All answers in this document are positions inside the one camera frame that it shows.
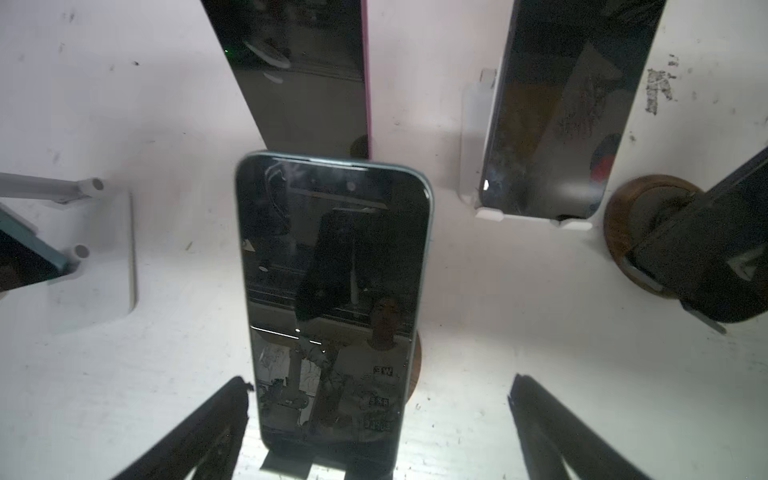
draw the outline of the white table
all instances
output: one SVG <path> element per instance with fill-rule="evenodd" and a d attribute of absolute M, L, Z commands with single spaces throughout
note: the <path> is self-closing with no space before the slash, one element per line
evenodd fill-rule
<path fill-rule="evenodd" d="M 765 320 L 718 336 L 626 280 L 599 228 L 477 220 L 456 196 L 462 90 L 497 65 L 510 8 L 369 0 L 373 157 L 424 171 L 436 198 L 396 478 L 527 478 L 516 373 L 653 478 L 759 478 Z M 641 84 L 609 194 L 646 173 L 706 189 L 763 147 L 765 14 L 670 0 L 648 65 L 679 57 L 678 101 L 653 117 Z M 109 478 L 229 378 L 253 378 L 233 169 L 263 143 L 202 7 L 178 0 L 0 6 L 0 119 L 0 170 L 134 194 L 130 316 L 58 335 L 0 300 L 0 477 Z M 254 419 L 238 477 L 272 478 L 265 454 Z"/>

